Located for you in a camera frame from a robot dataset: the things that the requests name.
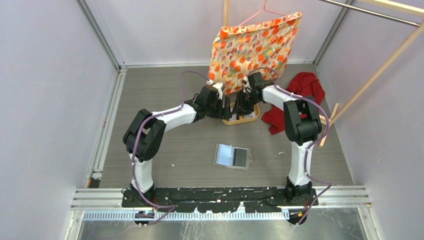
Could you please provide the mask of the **tan oval tray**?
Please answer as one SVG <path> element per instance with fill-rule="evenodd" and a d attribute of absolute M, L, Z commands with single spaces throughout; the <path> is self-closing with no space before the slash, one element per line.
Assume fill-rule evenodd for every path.
<path fill-rule="evenodd" d="M 260 112 L 261 111 L 260 111 L 259 105 L 255 104 L 253 107 L 253 112 L 247 115 L 241 115 L 241 116 L 237 116 L 237 114 L 234 113 L 231 115 L 229 120 L 221 119 L 221 121 L 227 126 L 250 123 L 258 119 L 258 117 L 260 116 Z"/>

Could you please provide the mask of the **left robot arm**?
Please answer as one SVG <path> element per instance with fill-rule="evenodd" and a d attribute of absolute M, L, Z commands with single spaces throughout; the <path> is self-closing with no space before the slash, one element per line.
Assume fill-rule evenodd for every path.
<path fill-rule="evenodd" d="M 153 202 L 153 157 L 158 153 L 164 134 L 176 127 L 192 124 L 205 117 L 228 120 L 231 117 L 230 98 L 223 96 L 221 83 L 205 85 L 192 99 L 163 111 L 141 109 L 123 135 L 129 153 L 133 179 L 131 190 L 141 207 Z"/>

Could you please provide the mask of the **taupe leather card holder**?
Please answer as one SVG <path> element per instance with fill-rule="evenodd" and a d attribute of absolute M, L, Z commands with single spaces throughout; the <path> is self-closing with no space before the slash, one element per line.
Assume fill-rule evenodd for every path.
<path fill-rule="evenodd" d="M 246 168 L 233 166 L 235 148 L 247 149 L 248 162 L 247 162 Z M 253 158 L 251 155 L 251 150 L 249 148 L 236 147 L 236 146 L 225 145 L 225 144 L 217 144 L 215 147 L 213 165 L 217 167 L 248 171 L 250 162 L 252 160 Z"/>

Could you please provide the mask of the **black card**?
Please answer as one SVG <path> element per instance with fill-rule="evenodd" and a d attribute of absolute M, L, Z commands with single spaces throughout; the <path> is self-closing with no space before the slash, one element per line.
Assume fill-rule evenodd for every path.
<path fill-rule="evenodd" d="M 246 168 L 248 162 L 248 150 L 244 148 L 235 148 L 233 155 L 233 166 Z"/>

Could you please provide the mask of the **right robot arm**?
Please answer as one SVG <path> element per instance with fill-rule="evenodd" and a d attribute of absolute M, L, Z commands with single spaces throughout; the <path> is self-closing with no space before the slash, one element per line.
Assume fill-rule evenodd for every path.
<path fill-rule="evenodd" d="M 284 132 L 291 142 L 291 165 L 286 179 L 285 198 L 299 205 L 312 192 L 310 176 L 312 151 L 323 130 L 319 107 L 313 97 L 303 97 L 265 82 L 260 72 L 244 76 L 237 94 L 236 112 L 246 114 L 259 102 L 269 103 L 284 113 Z"/>

